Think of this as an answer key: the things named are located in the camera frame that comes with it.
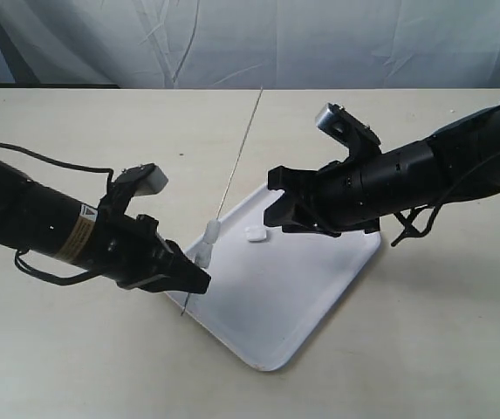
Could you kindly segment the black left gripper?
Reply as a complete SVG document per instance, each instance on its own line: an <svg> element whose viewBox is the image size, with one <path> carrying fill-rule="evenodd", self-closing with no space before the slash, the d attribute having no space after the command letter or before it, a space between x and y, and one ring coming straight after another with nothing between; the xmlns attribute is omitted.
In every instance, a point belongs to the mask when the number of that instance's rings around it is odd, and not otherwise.
<svg viewBox="0 0 500 419"><path fill-rule="evenodd" d="M158 226L148 215L102 214L95 227L96 262L125 290L206 293L210 275L160 236Z"/></svg>

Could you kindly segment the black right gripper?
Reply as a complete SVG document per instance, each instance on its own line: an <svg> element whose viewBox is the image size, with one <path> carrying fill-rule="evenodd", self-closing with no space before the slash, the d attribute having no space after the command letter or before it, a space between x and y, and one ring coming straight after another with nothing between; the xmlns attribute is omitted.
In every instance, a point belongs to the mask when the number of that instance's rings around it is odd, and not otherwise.
<svg viewBox="0 0 500 419"><path fill-rule="evenodd" d="M277 166L267 174L267 189L282 195L264 210L264 225L282 227L287 234L317 234L340 237L351 231L372 234L380 231L377 216L356 212L356 203L346 203L346 179L334 176L339 164L331 162L321 170Z"/></svg>

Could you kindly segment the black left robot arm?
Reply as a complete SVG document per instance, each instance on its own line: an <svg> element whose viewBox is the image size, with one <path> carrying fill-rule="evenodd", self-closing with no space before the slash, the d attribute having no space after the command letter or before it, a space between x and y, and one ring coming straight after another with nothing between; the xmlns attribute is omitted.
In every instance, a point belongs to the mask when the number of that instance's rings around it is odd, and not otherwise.
<svg viewBox="0 0 500 419"><path fill-rule="evenodd" d="M176 242L158 233L158 220L126 213L134 197L156 195L167 185L157 165L142 164L114 175L111 168L57 161L12 144L0 143L0 148L57 167L107 176L106 193L92 206L0 160L0 245L15 250L14 264L21 272L59 286L105 277L125 290L194 294L208 290L210 275Z"/></svg>

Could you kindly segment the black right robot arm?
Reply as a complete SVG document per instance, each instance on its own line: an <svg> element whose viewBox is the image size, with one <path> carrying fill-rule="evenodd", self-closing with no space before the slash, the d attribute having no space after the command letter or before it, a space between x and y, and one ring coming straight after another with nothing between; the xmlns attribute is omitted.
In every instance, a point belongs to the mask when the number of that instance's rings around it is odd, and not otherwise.
<svg viewBox="0 0 500 419"><path fill-rule="evenodd" d="M348 156L318 170L271 169L267 187L282 194L264 211L267 227L338 237L377 232L380 219L393 215L403 237L423 237L413 225L422 211L500 194L500 104L387 152L337 104L327 104L316 125Z"/></svg>

